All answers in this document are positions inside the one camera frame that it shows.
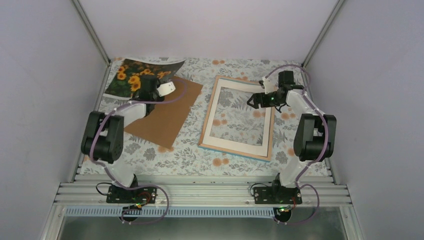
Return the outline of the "sunflower photo print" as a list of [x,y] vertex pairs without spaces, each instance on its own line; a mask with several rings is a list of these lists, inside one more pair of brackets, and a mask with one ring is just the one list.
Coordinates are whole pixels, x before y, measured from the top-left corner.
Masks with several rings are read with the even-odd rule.
[[145,84],[143,78],[154,76],[158,83],[171,80],[184,65],[185,58],[168,57],[130,57],[122,60],[121,65],[105,89],[104,94],[110,98],[126,100],[131,98]]

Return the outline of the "brown backing board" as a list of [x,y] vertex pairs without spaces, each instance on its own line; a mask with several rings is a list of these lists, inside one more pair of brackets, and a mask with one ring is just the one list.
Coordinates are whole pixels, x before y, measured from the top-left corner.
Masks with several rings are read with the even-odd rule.
[[154,110],[147,117],[126,126],[124,128],[126,133],[166,149],[172,148],[191,111],[191,106],[194,105],[203,88],[203,85],[199,83],[176,76],[172,78],[172,82],[176,90],[166,95],[164,99],[170,101],[180,94],[183,96],[172,103],[155,105]]

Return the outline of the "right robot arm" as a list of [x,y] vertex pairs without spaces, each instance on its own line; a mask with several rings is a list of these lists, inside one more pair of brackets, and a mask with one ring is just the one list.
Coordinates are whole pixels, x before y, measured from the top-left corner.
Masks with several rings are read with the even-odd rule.
[[335,145],[337,119],[320,110],[309,97],[303,85],[296,84],[294,72],[284,70],[278,74],[277,89],[268,76],[259,81],[264,89],[254,93],[247,101],[255,109],[291,107],[299,116],[293,140],[293,151],[298,157],[290,162],[282,173],[278,173],[271,185],[271,198],[278,204],[290,197],[290,191],[300,190],[300,180],[309,168],[332,156]]

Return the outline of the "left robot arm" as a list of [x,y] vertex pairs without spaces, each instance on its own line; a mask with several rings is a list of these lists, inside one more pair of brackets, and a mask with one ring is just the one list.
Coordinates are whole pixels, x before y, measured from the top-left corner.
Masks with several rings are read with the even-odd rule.
[[119,196],[131,203],[139,197],[134,171],[120,157],[124,148],[124,128],[145,118],[164,97],[159,93],[160,80],[151,75],[141,77],[141,87],[129,101],[110,113],[92,111],[88,115],[81,152],[104,168],[112,185],[120,188]]

